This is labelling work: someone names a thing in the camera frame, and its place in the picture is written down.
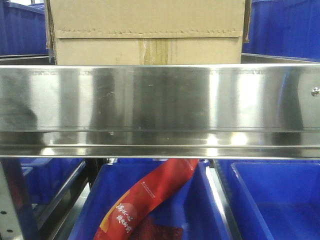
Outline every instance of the cardboard box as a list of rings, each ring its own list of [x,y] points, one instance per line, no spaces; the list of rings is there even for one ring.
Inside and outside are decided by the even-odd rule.
[[[245,3],[46,0],[47,44],[59,65],[236,64]]]

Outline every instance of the metal shelving unit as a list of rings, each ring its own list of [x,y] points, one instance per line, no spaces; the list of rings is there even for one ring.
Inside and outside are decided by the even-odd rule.
[[[1,236],[65,239],[104,162],[97,158],[318,159],[319,86],[319,64],[0,66]],[[87,165],[34,212],[21,156],[83,157]]]

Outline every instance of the box flap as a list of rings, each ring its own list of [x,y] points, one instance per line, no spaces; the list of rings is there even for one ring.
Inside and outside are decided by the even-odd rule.
[[[249,42],[249,27],[251,21],[251,4],[252,0],[245,0],[245,12],[243,23],[243,43]]]
[[[242,37],[245,0],[50,0],[58,39]]]

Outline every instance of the metal upright post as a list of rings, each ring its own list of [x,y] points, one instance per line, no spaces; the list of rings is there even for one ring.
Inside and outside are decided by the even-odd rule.
[[[0,236],[38,240],[38,228],[17,158],[0,158]]]

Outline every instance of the screw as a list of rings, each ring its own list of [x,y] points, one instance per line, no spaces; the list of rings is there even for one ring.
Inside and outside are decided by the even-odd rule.
[[[317,97],[319,94],[320,94],[320,89],[318,87],[315,87],[314,89],[312,89],[311,95],[313,97]]]

